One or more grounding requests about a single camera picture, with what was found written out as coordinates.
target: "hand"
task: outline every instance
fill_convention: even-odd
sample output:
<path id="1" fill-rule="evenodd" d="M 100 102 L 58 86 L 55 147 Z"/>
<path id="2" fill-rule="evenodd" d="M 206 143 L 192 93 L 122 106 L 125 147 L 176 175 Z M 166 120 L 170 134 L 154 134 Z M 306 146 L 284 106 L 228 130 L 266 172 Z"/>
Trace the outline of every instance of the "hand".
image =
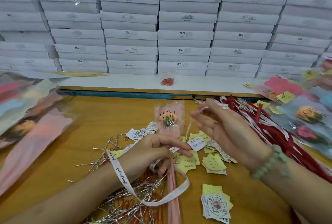
<path id="1" fill-rule="evenodd" d="M 203 113 L 191 112 L 196 119 L 198 128 L 214 139 L 219 146 L 249 171 L 255 171 L 272 153 L 249 124 L 235 111 L 223 109 L 213 100 L 207 99 L 206 103 L 198 106 L 204 108 Z"/>
<path id="2" fill-rule="evenodd" d="M 138 179 L 156 159 L 163 159 L 158 169 L 158 174 L 163 175 L 173 158 L 169 148 L 174 146 L 180 148 L 180 154 L 192 157 L 187 143 L 167 135 L 148 134 L 122 155 L 119 162 L 131 182 Z"/>

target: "pink flower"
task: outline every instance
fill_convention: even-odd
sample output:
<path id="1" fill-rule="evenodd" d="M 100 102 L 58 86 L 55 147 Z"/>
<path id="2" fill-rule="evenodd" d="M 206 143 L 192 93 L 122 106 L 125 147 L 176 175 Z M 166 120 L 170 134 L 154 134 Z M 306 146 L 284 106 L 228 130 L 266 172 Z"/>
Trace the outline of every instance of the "pink flower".
<path id="1" fill-rule="evenodd" d="M 299 135 L 302 138 L 317 139 L 316 134 L 312 130 L 310 130 L 307 126 L 299 126 L 296 129 L 296 134 Z"/>

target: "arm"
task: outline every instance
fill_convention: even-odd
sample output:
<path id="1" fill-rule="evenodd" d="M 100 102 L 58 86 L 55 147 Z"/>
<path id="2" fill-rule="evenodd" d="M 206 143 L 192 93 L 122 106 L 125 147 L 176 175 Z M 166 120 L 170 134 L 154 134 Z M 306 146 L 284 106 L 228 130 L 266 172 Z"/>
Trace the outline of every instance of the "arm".
<path id="1" fill-rule="evenodd" d="M 264 165 L 272 149 L 247 122 L 236 112 L 223 109 L 209 99 L 199 109 L 207 105 L 209 108 L 203 111 L 204 116 L 198 112 L 191 113 L 199 122 L 198 128 L 250 172 Z M 286 165 L 290 171 L 289 179 L 280 175 L 280 169 L 283 170 L 280 166 L 285 164 L 278 162 L 261 181 L 311 223 L 332 223 L 332 184 L 291 159 L 288 159 Z"/>
<path id="2" fill-rule="evenodd" d="M 162 175 L 173 157 L 168 149 L 178 147 L 183 155 L 191 157 L 191 147 L 175 138 L 148 134 L 135 144 L 119 162 L 132 182 L 140 177 L 156 159 L 163 159 L 158 169 Z M 73 224 L 84 220 L 111 193 L 122 187 L 111 163 L 88 174 L 60 193 L 18 214 L 3 224 Z"/>

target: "white shelf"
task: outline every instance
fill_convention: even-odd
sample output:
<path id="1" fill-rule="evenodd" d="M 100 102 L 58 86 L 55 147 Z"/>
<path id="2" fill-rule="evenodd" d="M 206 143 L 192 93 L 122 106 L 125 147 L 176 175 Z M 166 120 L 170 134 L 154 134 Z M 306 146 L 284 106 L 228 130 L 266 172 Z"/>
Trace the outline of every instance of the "white shelf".
<path id="1" fill-rule="evenodd" d="M 174 85 L 162 86 L 158 75 L 109 74 L 97 77 L 72 77 L 62 83 L 62 89 L 93 91 L 125 91 L 177 93 L 196 95 L 229 95 L 259 97 L 244 84 L 262 83 L 255 78 L 217 77 L 217 76 L 175 76 Z"/>

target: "qr code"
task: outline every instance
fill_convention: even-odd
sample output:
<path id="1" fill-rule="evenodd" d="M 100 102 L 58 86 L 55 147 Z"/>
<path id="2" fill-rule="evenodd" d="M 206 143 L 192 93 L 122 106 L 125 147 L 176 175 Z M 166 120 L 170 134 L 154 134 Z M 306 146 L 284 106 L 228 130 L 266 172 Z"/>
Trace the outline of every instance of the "qr code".
<path id="1" fill-rule="evenodd" d="M 140 139 L 140 138 L 143 138 L 146 134 L 146 130 L 137 130 L 135 132 L 135 136 L 134 136 L 134 139 Z"/>

